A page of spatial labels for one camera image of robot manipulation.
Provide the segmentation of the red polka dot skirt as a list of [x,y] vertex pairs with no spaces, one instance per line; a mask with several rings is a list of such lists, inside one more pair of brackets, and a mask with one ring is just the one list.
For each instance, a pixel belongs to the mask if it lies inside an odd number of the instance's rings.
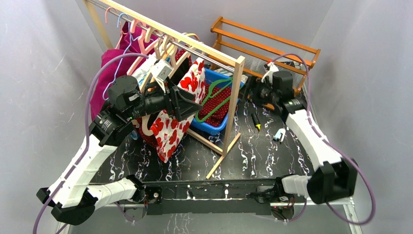
[[204,120],[203,123],[213,127],[219,127],[226,117],[229,110],[229,98],[231,94],[231,87],[220,88],[214,87],[211,96],[209,94],[209,84],[205,85],[205,95],[202,99],[203,109],[198,113],[198,120]]

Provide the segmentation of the white red poppy garment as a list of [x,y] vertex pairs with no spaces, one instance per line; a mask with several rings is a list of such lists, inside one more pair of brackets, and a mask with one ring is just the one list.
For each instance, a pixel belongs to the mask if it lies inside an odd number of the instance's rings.
[[[179,75],[177,78],[172,78],[171,81],[189,93],[195,95],[192,99],[200,104],[206,95],[205,81],[205,61],[198,58],[189,67],[186,73]],[[177,121],[175,118],[168,116],[166,111],[161,111],[154,123],[151,126],[154,137],[156,139],[156,151],[159,158],[166,163],[178,148],[178,144],[182,140],[184,133],[188,130],[194,115],[190,115],[182,121]]]

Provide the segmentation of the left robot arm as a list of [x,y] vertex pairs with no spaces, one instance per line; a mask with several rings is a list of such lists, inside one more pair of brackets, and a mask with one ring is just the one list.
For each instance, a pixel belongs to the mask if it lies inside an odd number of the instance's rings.
[[167,90],[154,84],[154,91],[141,93],[133,76],[121,76],[108,90],[109,98],[92,122],[63,177],[37,192],[38,199],[52,208],[59,222],[79,225],[95,210],[120,200],[140,203],[147,197],[145,184],[133,175],[118,181],[91,185],[102,163],[134,130],[133,119],[166,111],[182,121],[201,110],[195,95],[167,79]]

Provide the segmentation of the green velvet hanger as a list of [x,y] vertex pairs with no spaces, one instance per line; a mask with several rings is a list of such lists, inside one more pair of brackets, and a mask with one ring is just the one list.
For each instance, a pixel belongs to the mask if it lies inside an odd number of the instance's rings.
[[195,115],[198,123],[206,123],[218,127],[224,121],[228,110],[231,94],[232,78],[222,78],[206,84],[206,93],[202,99],[202,110]]

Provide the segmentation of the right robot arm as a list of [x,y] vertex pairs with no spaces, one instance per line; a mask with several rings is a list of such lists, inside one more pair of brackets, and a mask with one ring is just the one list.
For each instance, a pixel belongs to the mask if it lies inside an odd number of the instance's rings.
[[290,174],[278,177],[274,187],[263,191],[264,194],[269,193],[281,202],[299,195],[311,198],[316,204],[354,194],[356,163],[326,144],[326,137],[307,113],[306,102],[295,97],[290,72],[278,71],[264,78],[251,76],[244,89],[246,98],[253,103],[273,107],[310,156],[314,169],[311,176]]

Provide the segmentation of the cream wooden hanger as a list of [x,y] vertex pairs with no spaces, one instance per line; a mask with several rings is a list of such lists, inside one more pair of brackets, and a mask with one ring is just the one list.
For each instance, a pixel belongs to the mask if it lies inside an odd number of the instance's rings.
[[[168,42],[166,44],[166,39],[163,40],[163,44],[161,45],[161,42],[156,43],[155,45],[155,53],[156,53],[156,58],[157,59],[166,59],[168,56],[172,56],[172,58],[175,58],[175,54],[177,53],[177,46],[173,45],[172,42]],[[154,81],[154,78],[152,77],[151,71],[148,71],[147,74],[145,75],[143,79],[142,85],[140,85],[140,91],[145,92],[145,87],[149,82]],[[148,127],[148,121],[150,119],[151,115],[146,115],[142,117],[142,124],[140,125],[140,129],[142,130],[143,134],[146,136],[152,136],[153,131]]]

